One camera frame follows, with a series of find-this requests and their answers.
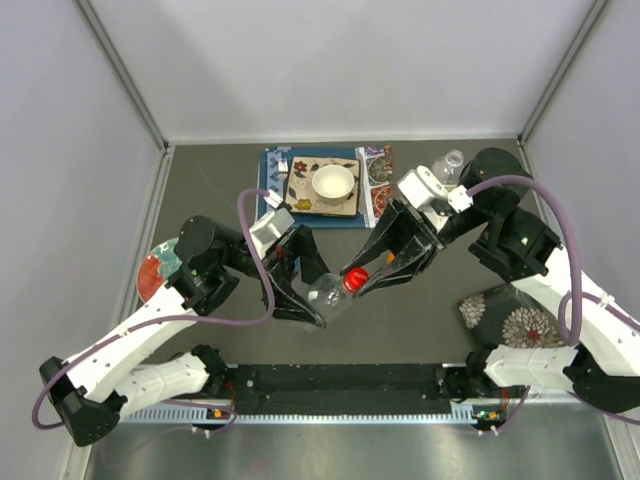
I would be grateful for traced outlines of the red cap clear bottle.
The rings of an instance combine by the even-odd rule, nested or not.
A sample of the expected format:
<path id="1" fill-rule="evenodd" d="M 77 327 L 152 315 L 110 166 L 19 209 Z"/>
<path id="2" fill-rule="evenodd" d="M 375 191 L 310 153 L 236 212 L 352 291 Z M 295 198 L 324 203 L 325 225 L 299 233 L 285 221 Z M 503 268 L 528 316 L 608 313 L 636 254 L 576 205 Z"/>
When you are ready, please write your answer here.
<path id="1" fill-rule="evenodd" d="M 342 284 L 342 277 L 328 273 L 309 286 L 307 301 L 325 320 L 326 327 L 340 318 L 351 306 L 355 293 L 349 293 Z"/>

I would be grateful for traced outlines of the large clear juice bottle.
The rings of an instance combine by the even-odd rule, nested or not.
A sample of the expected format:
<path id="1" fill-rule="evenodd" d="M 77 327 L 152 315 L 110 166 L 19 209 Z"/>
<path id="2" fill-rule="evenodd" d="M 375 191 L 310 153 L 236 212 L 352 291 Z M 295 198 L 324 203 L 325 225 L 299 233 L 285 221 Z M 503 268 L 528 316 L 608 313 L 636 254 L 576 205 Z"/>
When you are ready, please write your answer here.
<path id="1" fill-rule="evenodd" d="M 446 189 L 452 190 L 458 185 L 463 165 L 463 153 L 450 150 L 433 162 L 431 172 Z"/>

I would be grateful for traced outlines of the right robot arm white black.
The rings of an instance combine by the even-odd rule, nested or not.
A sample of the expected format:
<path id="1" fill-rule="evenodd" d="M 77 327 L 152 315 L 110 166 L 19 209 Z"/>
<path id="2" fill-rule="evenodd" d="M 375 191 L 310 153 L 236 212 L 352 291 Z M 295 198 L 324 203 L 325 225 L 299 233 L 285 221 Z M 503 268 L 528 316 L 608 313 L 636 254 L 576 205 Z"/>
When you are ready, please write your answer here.
<path id="1" fill-rule="evenodd" d="M 372 233 L 350 260 L 362 267 L 384 253 L 362 294 L 407 283 L 438 251 L 471 230 L 470 252 L 488 270 L 551 312 L 561 339 L 554 347 L 520 346 L 511 330 L 469 354 L 460 374 L 442 380 L 458 399 L 498 388 L 566 391 L 609 414 L 639 405 L 639 324 L 582 270 L 568 217 L 549 190 L 511 153 L 485 148 L 447 190 L 425 166 L 397 184 Z"/>

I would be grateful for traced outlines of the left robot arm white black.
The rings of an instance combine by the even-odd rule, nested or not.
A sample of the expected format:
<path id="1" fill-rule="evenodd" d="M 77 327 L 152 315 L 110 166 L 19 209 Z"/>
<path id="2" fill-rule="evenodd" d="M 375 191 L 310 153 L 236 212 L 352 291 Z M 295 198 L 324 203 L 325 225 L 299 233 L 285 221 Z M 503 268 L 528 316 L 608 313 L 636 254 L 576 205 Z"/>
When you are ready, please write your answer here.
<path id="1" fill-rule="evenodd" d="M 92 445 L 123 418 L 185 395 L 214 398 L 229 382 L 218 349 L 197 345 L 159 365 L 146 359 L 197 322 L 208 320 L 245 275 L 262 284 L 269 318 L 305 326 L 323 319 L 298 294 L 295 278 L 310 285 L 329 269 L 310 228 L 285 212 L 266 223 L 265 240 L 194 216 L 181 227 L 174 252 L 180 265 L 152 297 L 104 339 L 39 369 L 62 425 L 79 446 Z"/>

